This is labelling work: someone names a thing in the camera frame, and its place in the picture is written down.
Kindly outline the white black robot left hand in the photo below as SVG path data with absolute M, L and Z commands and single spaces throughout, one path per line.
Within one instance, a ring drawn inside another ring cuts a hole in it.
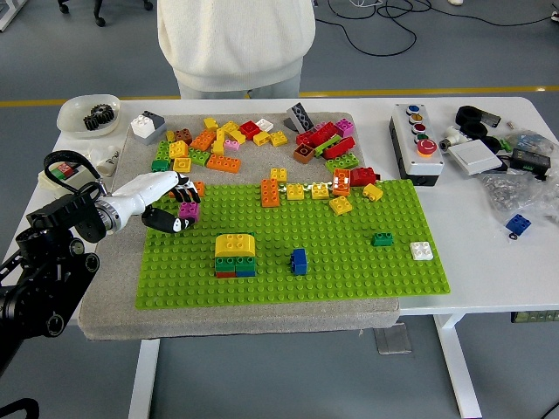
M 165 171 L 137 176 L 112 195 L 100 198 L 96 207 L 104 217 L 108 233 L 121 230 L 129 218 L 135 215 L 141 215 L 142 222 L 149 228 L 177 233 L 194 225 L 198 216 L 180 218 L 152 206 L 152 203 L 170 191 L 180 203 L 201 202 L 197 189 L 188 176 L 176 171 Z

